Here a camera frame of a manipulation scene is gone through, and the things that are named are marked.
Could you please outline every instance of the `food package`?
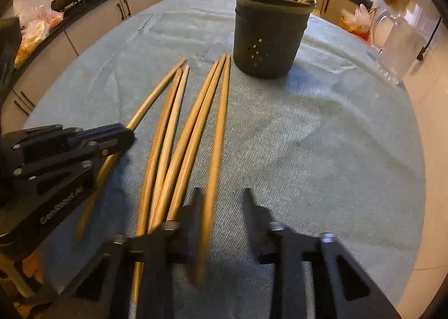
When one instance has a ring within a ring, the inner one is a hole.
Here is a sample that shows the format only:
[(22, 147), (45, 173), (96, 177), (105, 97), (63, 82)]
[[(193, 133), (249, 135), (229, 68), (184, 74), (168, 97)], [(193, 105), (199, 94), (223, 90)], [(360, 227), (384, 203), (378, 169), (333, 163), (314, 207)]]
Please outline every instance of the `food package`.
[(49, 33), (50, 24), (46, 20), (34, 20), (28, 23), (28, 27), (22, 31), (22, 42), (14, 61), (14, 67), (21, 67), (30, 53), (45, 40)]
[(368, 11), (364, 4), (361, 4), (354, 14), (343, 9), (341, 11), (340, 26), (346, 31), (368, 41), (372, 24), (371, 13), (372, 11)]

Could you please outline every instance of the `cable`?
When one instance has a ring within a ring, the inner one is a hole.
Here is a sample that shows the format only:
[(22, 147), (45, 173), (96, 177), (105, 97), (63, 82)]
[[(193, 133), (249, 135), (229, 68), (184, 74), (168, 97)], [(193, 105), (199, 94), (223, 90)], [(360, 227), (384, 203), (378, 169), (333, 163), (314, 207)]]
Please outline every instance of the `cable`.
[(437, 31), (438, 27), (440, 26), (440, 22), (442, 21), (442, 17), (440, 17), (437, 21), (437, 25), (434, 29), (434, 32), (432, 33), (431, 37), (429, 38), (429, 41), (427, 43), (427, 45), (425, 47), (422, 47), (422, 49), (420, 50), (419, 54), (417, 55), (417, 60), (418, 61), (423, 61), (423, 54), (426, 52), (427, 48), (429, 47), (429, 45), (431, 44), (431, 41), (434, 37), (435, 32)]

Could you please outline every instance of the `screw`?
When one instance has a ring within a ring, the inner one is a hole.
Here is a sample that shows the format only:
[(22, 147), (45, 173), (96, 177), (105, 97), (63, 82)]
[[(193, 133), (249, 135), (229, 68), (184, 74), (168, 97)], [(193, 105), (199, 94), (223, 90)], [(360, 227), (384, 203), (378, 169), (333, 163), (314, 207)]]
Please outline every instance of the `screw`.
[(165, 223), (162, 224), (162, 229), (164, 231), (175, 231), (179, 228), (179, 223), (175, 222), (173, 220), (167, 220)]
[(127, 240), (128, 240), (128, 238), (127, 238), (126, 234), (117, 233), (113, 242), (118, 243), (119, 245), (122, 245), (123, 243), (126, 243)]
[(336, 241), (336, 236), (333, 233), (321, 234), (320, 240), (322, 243), (332, 243)]
[(92, 166), (92, 161), (91, 160), (82, 161), (81, 166), (83, 168), (88, 168), (88, 167)]
[(269, 229), (271, 231), (283, 231), (284, 225), (280, 222), (269, 222)]

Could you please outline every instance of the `blue tablecloth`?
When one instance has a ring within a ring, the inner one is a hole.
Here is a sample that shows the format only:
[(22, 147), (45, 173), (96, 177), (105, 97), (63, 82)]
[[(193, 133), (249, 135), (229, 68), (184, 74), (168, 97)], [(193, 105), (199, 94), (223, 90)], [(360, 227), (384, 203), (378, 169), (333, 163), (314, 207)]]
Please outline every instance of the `blue tablecloth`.
[[(235, 0), (165, 0), (98, 40), (48, 90), (27, 127), (127, 124), (178, 61), (191, 67), (178, 133), (212, 62), (232, 53)], [(425, 178), (416, 119), (401, 87), (385, 82), (370, 47), (311, 16), (287, 77), (259, 80), (232, 63), (222, 172), (208, 275), (192, 287), (174, 275), (178, 318), (267, 318), (272, 268), (249, 254), (241, 191), (298, 232), (336, 233), (393, 303), (422, 233)], [(110, 175), (80, 243), (78, 208), (41, 245), (60, 291), (116, 232), (135, 233), (148, 151), (165, 93)], [(217, 100), (188, 188), (205, 187)]]

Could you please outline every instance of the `glass pitcher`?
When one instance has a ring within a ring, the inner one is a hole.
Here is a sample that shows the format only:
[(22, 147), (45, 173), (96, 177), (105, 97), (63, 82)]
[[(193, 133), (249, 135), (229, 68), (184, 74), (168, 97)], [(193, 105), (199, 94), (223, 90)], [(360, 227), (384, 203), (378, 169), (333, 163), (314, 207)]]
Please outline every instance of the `glass pitcher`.
[[(392, 30), (383, 47), (375, 43), (375, 31), (379, 22), (388, 18), (393, 22)], [(388, 10), (380, 12), (372, 25), (372, 44), (379, 50), (377, 66), (394, 84), (400, 83), (425, 45), (423, 36), (403, 17), (391, 15)]]

